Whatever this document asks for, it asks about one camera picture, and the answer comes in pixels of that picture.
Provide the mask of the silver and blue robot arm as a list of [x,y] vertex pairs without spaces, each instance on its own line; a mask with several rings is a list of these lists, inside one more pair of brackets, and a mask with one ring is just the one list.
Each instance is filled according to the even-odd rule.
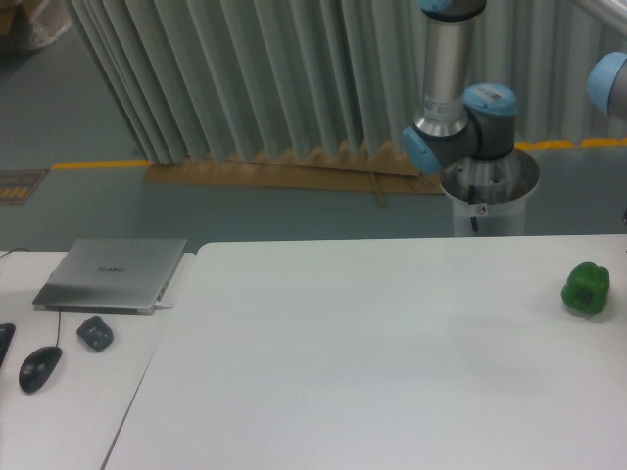
[[[626,39],[626,1],[571,1]],[[441,171],[465,157],[498,159],[513,149],[515,95],[501,85],[464,88],[476,18],[487,1],[416,1],[427,18],[423,105],[403,131],[412,163]],[[626,53],[611,53],[591,70],[587,93],[604,113],[626,121]]]

